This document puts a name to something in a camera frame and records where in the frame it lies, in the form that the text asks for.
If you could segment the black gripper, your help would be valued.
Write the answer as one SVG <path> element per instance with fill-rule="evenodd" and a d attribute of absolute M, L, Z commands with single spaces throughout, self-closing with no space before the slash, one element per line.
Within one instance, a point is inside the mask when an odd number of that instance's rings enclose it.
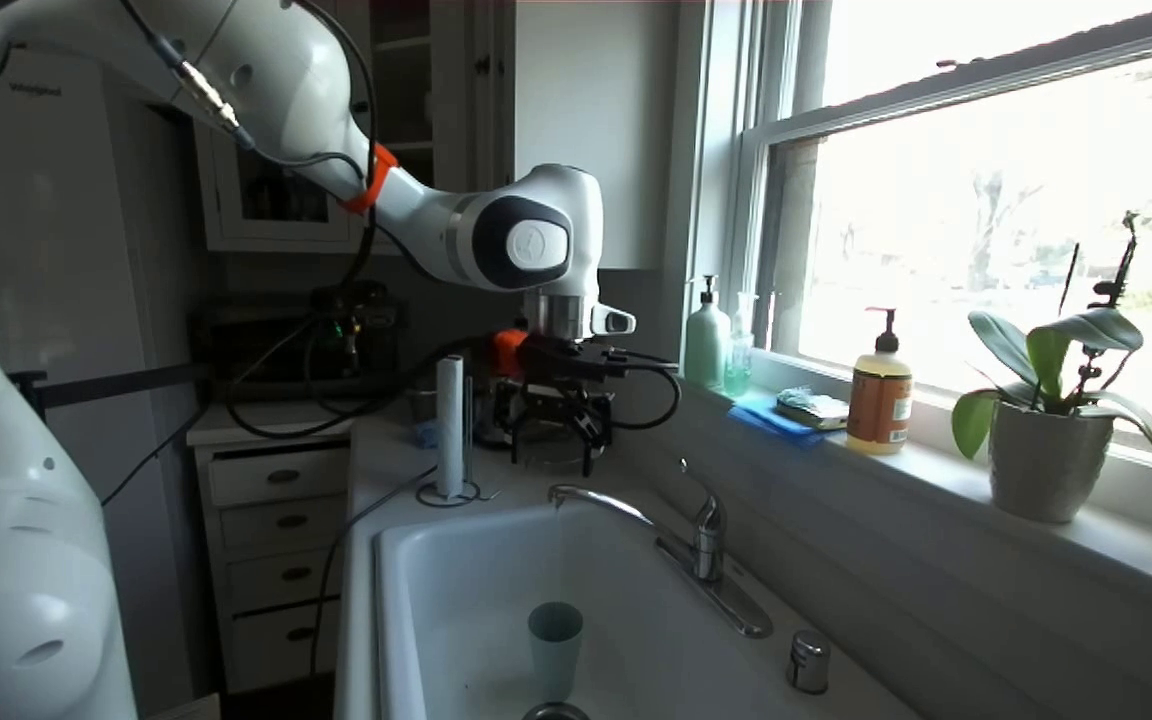
<path fill-rule="evenodd" d="M 537 443 L 532 422 L 559 422 L 578 434 L 578 471 L 590 475 L 590 464 L 612 443 L 612 401 L 602 381 L 617 381 L 618 363 L 608 355 L 587 355 L 578 346 L 542 332 L 495 332 L 491 374 L 491 422 L 502 434 L 517 434 L 512 461 L 523 461 Z"/>

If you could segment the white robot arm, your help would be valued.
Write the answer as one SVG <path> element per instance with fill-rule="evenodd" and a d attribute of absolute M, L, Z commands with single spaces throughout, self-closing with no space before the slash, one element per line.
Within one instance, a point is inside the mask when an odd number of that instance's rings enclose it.
<path fill-rule="evenodd" d="M 346 35 L 309 0 L 0 0 L 24 43 L 78 51 L 312 182 L 445 279 L 538 301 L 559 346 L 629 338 L 601 301 L 602 193 L 538 165 L 491 193 L 408 175 L 353 115 Z M 0 370 L 0 720 L 136 720 L 103 508 Z"/>

